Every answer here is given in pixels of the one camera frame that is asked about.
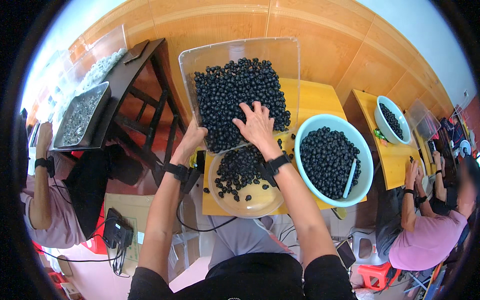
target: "black box device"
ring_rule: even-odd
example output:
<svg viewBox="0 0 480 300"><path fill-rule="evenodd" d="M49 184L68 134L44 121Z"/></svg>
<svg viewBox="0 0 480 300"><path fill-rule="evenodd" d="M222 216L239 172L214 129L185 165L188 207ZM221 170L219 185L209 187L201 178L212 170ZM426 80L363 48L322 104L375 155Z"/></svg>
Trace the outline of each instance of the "black box device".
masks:
<svg viewBox="0 0 480 300"><path fill-rule="evenodd" d="M103 240L110 249L117 247L127 248L132 244L133 228L123 219L114 208L108 209Z"/></svg>

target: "yellow wooden table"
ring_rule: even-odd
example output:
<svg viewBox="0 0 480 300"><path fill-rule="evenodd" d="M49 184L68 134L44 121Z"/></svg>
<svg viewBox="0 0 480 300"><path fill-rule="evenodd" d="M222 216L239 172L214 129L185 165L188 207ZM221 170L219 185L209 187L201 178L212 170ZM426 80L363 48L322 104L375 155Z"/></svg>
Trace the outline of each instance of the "yellow wooden table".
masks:
<svg viewBox="0 0 480 300"><path fill-rule="evenodd" d="M289 95L293 95L296 91L297 81L291 79L280 78L280 84L282 86L281 90L285 93L285 98ZM293 114L293 109L291 106L287 106L287 109L290 110ZM330 85L318 84L308 81L300 81L300 107L298 115L298 124L297 129L300 125L305 122L309 117L318 115L318 114L331 114L347 120L345 113L343 112L342 105L336 96L335 90ZM282 139L282 147L287 153L292 153L291 149L294 147L294 141L291 139L291 133L283 134L277 136L274 139ZM207 155L205 159L205 176L204 176L204 187L208 187L208 170L210 169L210 164L212 163L213 157ZM297 164L295 160L292 161L293 166L297 169ZM330 204L323 202L318 199L315 195L313 198L317 202L317 205L320 209L332 208ZM272 215L287 214L287 206L283 203L277 210L272 212ZM229 216L230 214L224 211L218 204L215 202L212 194L203 193L203 214L204 215L213 215L213 216Z"/></svg>
<svg viewBox="0 0 480 300"><path fill-rule="evenodd" d="M388 143L387 146L384 146L380 139L373 133L373 130L377 128L374 116L375 108L377 106L377 96L359 90L353 90L353 95L361 107L363 115L367 120L370 133L375 140L378 156L382 163L386 189L390 190L404 185L405 173L407 165L410 163L410 156L412 156L413 159L420 161L418 149L405 144Z"/></svg>

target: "white plastic stool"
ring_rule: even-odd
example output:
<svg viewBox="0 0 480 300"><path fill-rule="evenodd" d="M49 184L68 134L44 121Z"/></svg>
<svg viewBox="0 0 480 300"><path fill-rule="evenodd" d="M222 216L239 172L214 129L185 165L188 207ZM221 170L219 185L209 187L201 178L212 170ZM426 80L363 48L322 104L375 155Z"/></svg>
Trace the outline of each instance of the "white plastic stool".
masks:
<svg viewBox="0 0 480 300"><path fill-rule="evenodd" d="M386 260L380 259L377 252L377 244L375 239L375 230L374 229L361 229L361 228L352 228L350 230L350 235L352 237L352 250L353 254L357 261L355 264L369 264L369 265L381 265L386 263ZM367 258L360 258L360 240L367 239L372 243L372 249L370 256Z"/></svg>

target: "gray pants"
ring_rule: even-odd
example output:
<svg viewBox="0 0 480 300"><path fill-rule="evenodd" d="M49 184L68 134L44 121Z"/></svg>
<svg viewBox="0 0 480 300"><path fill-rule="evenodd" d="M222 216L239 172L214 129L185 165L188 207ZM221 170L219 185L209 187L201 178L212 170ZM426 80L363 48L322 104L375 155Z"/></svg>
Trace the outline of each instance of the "gray pants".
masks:
<svg viewBox="0 0 480 300"><path fill-rule="evenodd" d="M213 227L231 218L230 216L208 216ZM209 270L222 261L247 253L287 253L295 257L293 251L280 242L258 219L237 218L214 232L215 244L212 259L208 265Z"/></svg>
<svg viewBox="0 0 480 300"><path fill-rule="evenodd" d="M402 232L403 189L385 191L378 197L375 238L378 257L388 261L393 242Z"/></svg>

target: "pink shirt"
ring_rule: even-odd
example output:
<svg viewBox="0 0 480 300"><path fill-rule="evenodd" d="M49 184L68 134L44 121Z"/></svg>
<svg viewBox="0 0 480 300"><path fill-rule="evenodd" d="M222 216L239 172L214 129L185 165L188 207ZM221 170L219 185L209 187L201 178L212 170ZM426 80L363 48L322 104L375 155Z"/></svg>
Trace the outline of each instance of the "pink shirt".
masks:
<svg viewBox="0 0 480 300"><path fill-rule="evenodd" d="M455 247L467 219L452 210L448 216L418 216L413 232L403 230L390 248L388 258L396 269L422 271L446 258Z"/></svg>
<svg viewBox="0 0 480 300"><path fill-rule="evenodd" d="M49 229L34 229L30 223L29 211L30 202L34 197L35 178L27 177L26 188L20 193L20 199L25 203L24 220L27 225L30 238L36 243L49 247L67 249L73 245L78 245L85 241L85 236L78 224L77 215L70 203L70 195L61 180L57 180L57 184L61 186L57 189L53 178L48 179L50 193L50 207L52 210L52 225Z"/></svg>

